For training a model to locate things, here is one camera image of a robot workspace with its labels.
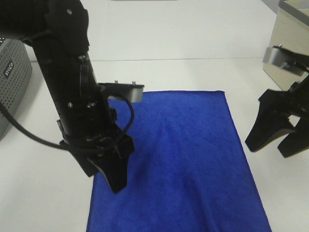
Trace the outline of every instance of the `black cable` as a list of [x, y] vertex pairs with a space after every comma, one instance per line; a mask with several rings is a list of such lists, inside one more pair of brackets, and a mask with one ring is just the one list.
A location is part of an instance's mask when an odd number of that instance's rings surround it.
[[27, 136], [28, 138], [40, 143], [40, 144], [43, 144], [43, 145], [46, 145], [46, 146], [49, 146], [49, 147], [53, 147], [53, 148], [56, 148], [56, 149], [60, 149], [60, 150], [65, 150], [65, 151], [69, 151], [69, 152], [94, 152], [94, 153], [99, 153], [99, 152], [105, 152], [105, 151], [108, 151], [112, 148], [114, 148], [118, 143], [119, 141], [123, 138], [123, 136], [127, 133], [127, 131], [129, 130], [129, 128], [131, 127], [133, 121], [134, 121], [134, 117], [135, 117], [135, 113], [134, 113], [134, 109], [133, 109], [133, 106], [132, 106], [132, 103], [127, 99], [125, 98], [124, 96], [120, 95], [120, 94], [114, 94], [112, 95], [114, 97], [119, 97], [121, 99], [123, 99], [129, 106], [130, 108], [130, 111], [131, 111], [131, 118], [128, 122], [128, 124], [125, 126], [125, 128], [123, 129], [123, 131], [118, 135], [118, 137], [112, 141], [112, 143], [110, 145], [108, 145], [107, 147], [105, 148], [102, 148], [102, 149], [95, 149], [95, 148], [80, 148], [80, 147], [74, 147], [74, 146], [63, 146], [63, 145], [58, 145], [58, 144], [54, 144], [54, 143], [51, 143], [49, 141], [46, 141], [44, 139], [41, 139], [39, 137], [37, 137], [36, 135], [32, 134], [31, 132], [29, 132], [28, 130], [26, 130], [22, 125], [20, 125], [13, 117], [12, 115], [7, 111], [7, 109], [4, 107], [4, 105], [0, 102], [0, 112], [4, 115], [4, 117], [17, 129], [19, 130], [21, 133], [23, 133], [25, 136]]

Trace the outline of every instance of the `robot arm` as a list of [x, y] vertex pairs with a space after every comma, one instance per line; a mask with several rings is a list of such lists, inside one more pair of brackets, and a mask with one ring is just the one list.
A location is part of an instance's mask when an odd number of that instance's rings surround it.
[[74, 148], [68, 150], [88, 176], [100, 171], [120, 191], [134, 144], [126, 135], [129, 125], [116, 125], [108, 97], [137, 102], [143, 86], [96, 82], [87, 53], [88, 13], [80, 0], [6, 0], [0, 18], [1, 36], [33, 47], [60, 117], [60, 145]]

